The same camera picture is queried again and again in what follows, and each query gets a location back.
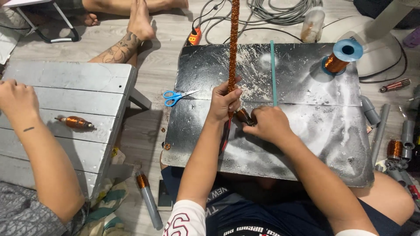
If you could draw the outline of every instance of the scissors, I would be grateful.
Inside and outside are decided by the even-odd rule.
[[[174,91],[171,91],[171,90],[166,91],[166,92],[164,92],[164,93],[163,93],[163,98],[166,98],[166,101],[165,101],[165,106],[167,106],[167,107],[172,107],[172,106],[173,106],[173,105],[175,105],[175,104],[176,104],[176,102],[177,102],[177,101],[179,101],[181,98],[183,98],[183,97],[185,97],[185,96],[188,96],[188,95],[190,95],[190,94],[196,93],[196,92],[198,92],[198,91],[200,91],[200,89],[198,89],[198,90],[193,90],[193,91],[189,91],[189,92],[185,92],[185,93],[175,93]]]

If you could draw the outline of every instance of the smartphone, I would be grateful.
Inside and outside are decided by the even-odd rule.
[[[158,211],[172,211],[172,199],[169,196],[168,190],[166,189],[165,182],[163,182],[162,177],[159,177],[159,187],[158,187],[158,197],[157,197],[157,210]]]

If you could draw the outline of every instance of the blue spool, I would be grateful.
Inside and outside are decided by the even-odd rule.
[[[333,53],[338,59],[342,61],[353,62],[362,57],[363,47],[356,40],[342,39],[334,44]],[[325,68],[325,62],[327,61],[328,57],[329,56],[324,57],[321,63],[321,68],[326,74],[331,76],[338,76],[346,71],[346,68],[344,68],[337,73],[329,72]]]

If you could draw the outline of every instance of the white sleeve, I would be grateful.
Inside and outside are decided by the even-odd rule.
[[[376,236],[376,234],[361,229],[347,229],[338,232],[336,236]]]
[[[172,235],[205,236],[206,217],[204,209],[198,203],[190,200],[176,202],[163,231],[163,236]]]

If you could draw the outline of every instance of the wrist tattoo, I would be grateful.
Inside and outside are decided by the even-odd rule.
[[[126,63],[136,52],[141,40],[132,32],[127,34],[114,46],[99,55],[103,63]]]
[[[26,128],[26,129],[24,129],[24,132],[29,131],[29,130],[34,129],[34,128],[35,128],[35,127],[29,127],[29,128]]]

